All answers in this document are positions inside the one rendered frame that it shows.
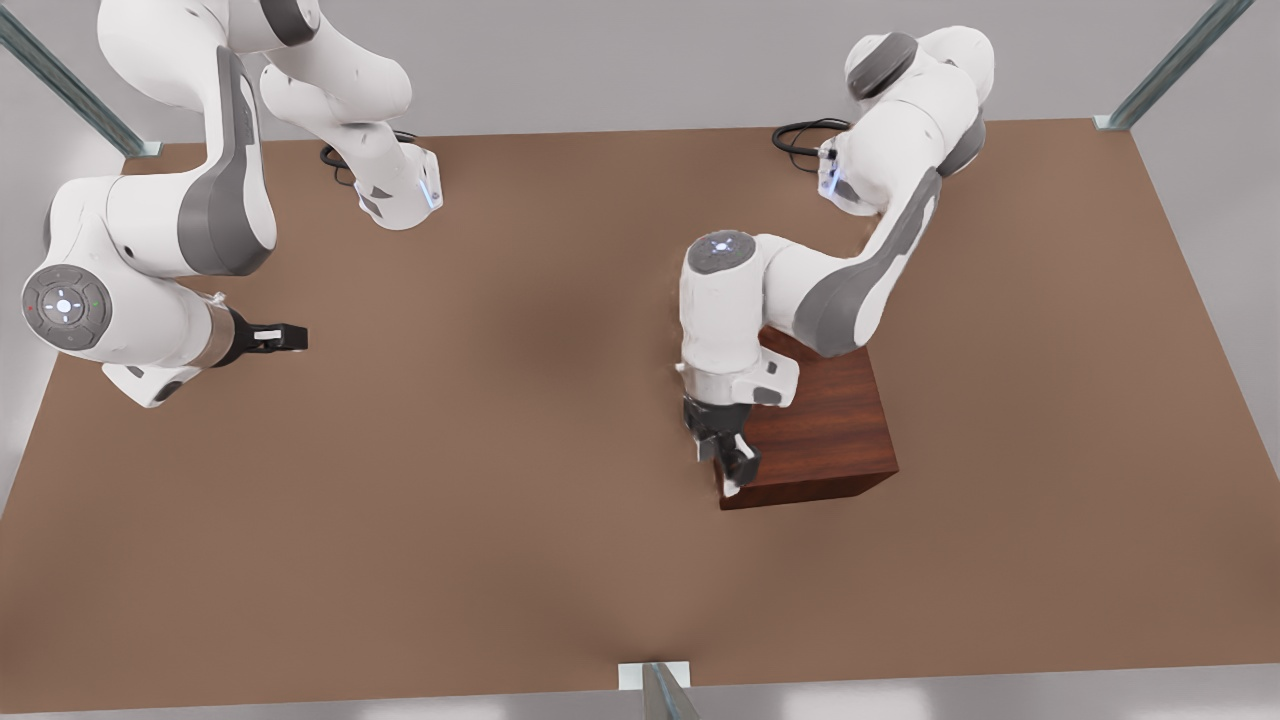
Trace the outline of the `dark wooden box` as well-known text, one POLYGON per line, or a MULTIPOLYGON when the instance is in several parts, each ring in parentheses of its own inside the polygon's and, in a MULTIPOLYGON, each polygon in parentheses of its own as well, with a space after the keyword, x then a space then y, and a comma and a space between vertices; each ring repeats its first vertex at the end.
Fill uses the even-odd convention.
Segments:
POLYGON ((787 407, 751 410, 742 434, 760 466, 736 495, 719 493, 721 509, 852 497, 899 471, 867 347, 824 359, 769 327, 759 340, 797 361, 797 391, 787 407))

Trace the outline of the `silver frame post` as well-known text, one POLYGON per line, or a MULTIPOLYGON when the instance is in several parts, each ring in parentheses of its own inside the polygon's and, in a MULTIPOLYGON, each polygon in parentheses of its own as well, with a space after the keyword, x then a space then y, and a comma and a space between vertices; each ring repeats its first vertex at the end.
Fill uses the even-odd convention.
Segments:
POLYGON ((1115 110, 1092 117, 1094 128, 1103 132, 1130 131, 1253 4, 1254 0, 1213 0, 1115 110))
POLYGON ((687 689, 689 661, 620 664, 618 689, 643 693, 644 720, 701 720, 687 689))
POLYGON ((142 140, 0 0, 0 45, 124 158, 156 158, 160 142, 142 140))

